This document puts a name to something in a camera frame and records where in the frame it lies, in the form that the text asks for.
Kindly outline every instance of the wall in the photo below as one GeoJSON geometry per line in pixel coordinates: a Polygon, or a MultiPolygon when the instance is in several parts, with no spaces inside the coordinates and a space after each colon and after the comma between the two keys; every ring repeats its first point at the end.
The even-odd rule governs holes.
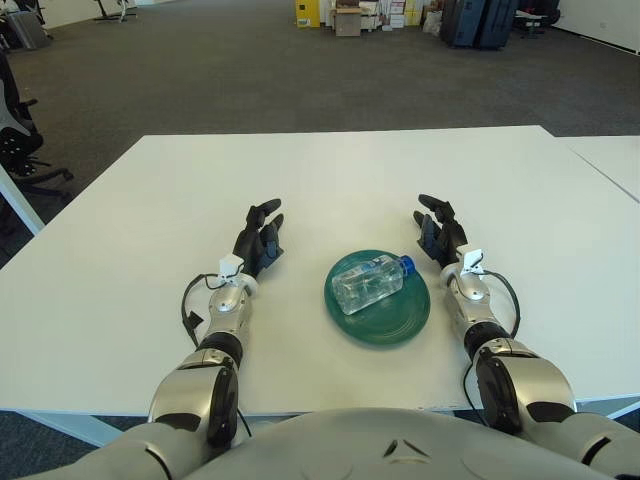
{"type": "MultiPolygon", "coordinates": [[[[129,5],[135,6],[135,0],[129,0],[129,5]]],[[[98,2],[93,0],[40,0],[42,14],[47,22],[46,28],[59,27],[68,23],[80,22],[100,16],[98,2]]],[[[116,13],[120,7],[116,0],[102,0],[107,13],[116,13]]]]}
{"type": "Polygon", "coordinates": [[[560,0],[556,27],[640,50],[640,0],[560,0]]]}

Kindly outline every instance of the plastic water bottle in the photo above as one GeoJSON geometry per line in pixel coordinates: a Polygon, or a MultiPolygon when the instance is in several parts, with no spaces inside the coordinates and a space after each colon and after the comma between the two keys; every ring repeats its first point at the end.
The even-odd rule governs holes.
{"type": "Polygon", "coordinates": [[[406,255],[396,260],[380,255],[333,277],[331,286],[344,314],[351,315],[400,290],[404,277],[415,271],[406,255]]]}

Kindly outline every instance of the gray carpet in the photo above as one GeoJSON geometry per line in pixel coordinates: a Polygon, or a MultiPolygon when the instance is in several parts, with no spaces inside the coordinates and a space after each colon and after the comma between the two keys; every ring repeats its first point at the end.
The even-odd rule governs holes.
{"type": "MultiPolygon", "coordinates": [[[[122,25],[55,29],[51,47],[9,56],[23,98],[40,100],[32,108],[45,137],[40,157],[73,171],[65,187],[73,193],[146,134],[524,124],[556,136],[640,134],[639,59],[565,32],[513,34],[504,51],[480,52],[447,48],[417,28],[355,39],[300,31],[290,0],[138,10],[122,25]]],[[[45,221],[62,208],[29,198],[45,221]]],[[[30,238],[17,219],[8,225],[15,231],[0,235],[0,266],[30,238]]],[[[627,418],[637,428],[637,414],[627,418]]],[[[0,478],[90,449],[9,413],[0,414],[0,439],[0,478]]]]}

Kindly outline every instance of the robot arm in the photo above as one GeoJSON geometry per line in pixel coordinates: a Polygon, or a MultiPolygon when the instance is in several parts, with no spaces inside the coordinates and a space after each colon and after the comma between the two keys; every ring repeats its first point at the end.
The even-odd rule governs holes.
{"type": "Polygon", "coordinates": [[[247,347],[251,295],[258,288],[255,278],[283,253],[278,229],[284,217],[278,215],[263,228],[280,203],[251,207],[234,254],[220,260],[209,328],[196,351],[158,386],[149,423],[72,465],[29,478],[178,480],[230,448],[237,429],[238,370],[247,347]]]}
{"type": "Polygon", "coordinates": [[[607,475],[640,474],[640,435],[608,418],[576,413],[562,372],[495,318],[491,292],[481,279],[484,255],[467,244],[451,205],[426,195],[419,201],[443,222],[439,227],[429,215],[414,212],[422,230],[418,244],[443,268],[447,310],[475,368],[489,426],[607,475]]]}

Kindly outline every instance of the blue bottle cap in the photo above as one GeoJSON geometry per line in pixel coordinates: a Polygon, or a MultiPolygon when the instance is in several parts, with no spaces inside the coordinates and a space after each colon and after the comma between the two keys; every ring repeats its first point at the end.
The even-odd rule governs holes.
{"type": "Polygon", "coordinates": [[[398,258],[398,261],[400,262],[400,265],[402,265],[402,270],[405,277],[408,277],[412,273],[415,273],[416,265],[413,263],[413,260],[411,260],[411,257],[409,257],[408,255],[402,255],[400,258],[398,258]]]}

